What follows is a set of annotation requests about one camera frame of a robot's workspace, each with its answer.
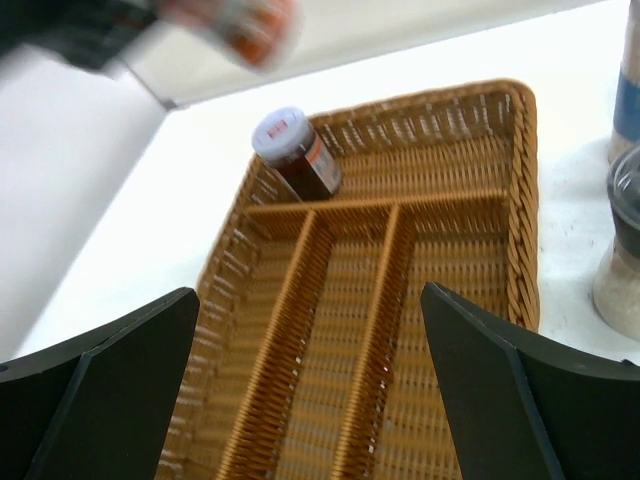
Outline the clear-cap grinder bottle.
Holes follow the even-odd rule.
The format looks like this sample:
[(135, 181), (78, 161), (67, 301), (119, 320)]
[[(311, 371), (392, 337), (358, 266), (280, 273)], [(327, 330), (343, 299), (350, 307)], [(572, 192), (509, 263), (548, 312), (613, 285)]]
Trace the clear-cap grinder bottle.
[(639, 338), (639, 148), (611, 164), (607, 195), (614, 237), (593, 283), (593, 302), (601, 318), (620, 334)]

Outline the silver-lid blue-label shaker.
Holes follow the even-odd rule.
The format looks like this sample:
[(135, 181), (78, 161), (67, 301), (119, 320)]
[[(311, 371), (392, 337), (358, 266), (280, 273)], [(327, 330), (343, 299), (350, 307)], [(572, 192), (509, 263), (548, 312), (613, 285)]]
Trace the silver-lid blue-label shaker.
[(613, 112), (608, 161), (639, 143), (639, 2), (631, 1)]

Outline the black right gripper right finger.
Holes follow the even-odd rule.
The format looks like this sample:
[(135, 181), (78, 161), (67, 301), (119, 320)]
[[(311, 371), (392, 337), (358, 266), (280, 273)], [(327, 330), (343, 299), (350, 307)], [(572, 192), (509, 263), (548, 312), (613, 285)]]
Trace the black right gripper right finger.
[(438, 283), (421, 307), (464, 478), (638, 478), (638, 365), (528, 331)]

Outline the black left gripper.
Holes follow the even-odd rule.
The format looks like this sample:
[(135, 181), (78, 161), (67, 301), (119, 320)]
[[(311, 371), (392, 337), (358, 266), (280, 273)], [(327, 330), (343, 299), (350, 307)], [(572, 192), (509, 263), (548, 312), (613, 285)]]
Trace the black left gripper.
[(16, 0), (1, 3), (1, 57), (30, 45), (89, 72), (103, 70), (157, 20), (156, 1)]

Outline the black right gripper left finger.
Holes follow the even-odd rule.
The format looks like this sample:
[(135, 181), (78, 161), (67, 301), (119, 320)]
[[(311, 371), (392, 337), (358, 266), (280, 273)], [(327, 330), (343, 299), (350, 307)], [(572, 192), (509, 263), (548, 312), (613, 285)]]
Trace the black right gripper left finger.
[(2, 363), (2, 478), (153, 478), (198, 312), (196, 292), (179, 288)]

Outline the white-lid sauce jar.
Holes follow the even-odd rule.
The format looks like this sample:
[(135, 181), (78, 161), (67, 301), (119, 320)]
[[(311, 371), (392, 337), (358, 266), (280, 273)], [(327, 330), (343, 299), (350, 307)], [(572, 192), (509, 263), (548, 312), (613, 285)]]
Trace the white-lid sauce jar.
[(161, 1), (158, 8), (164, 19), (254, 70), (278, 62), (298, 35), (299, 7), (290, 0)]
[(325, 201), (339, 191), (341, 167), (301, 109), (283, 107), (266, 115), (251, 145), (301, 201)]

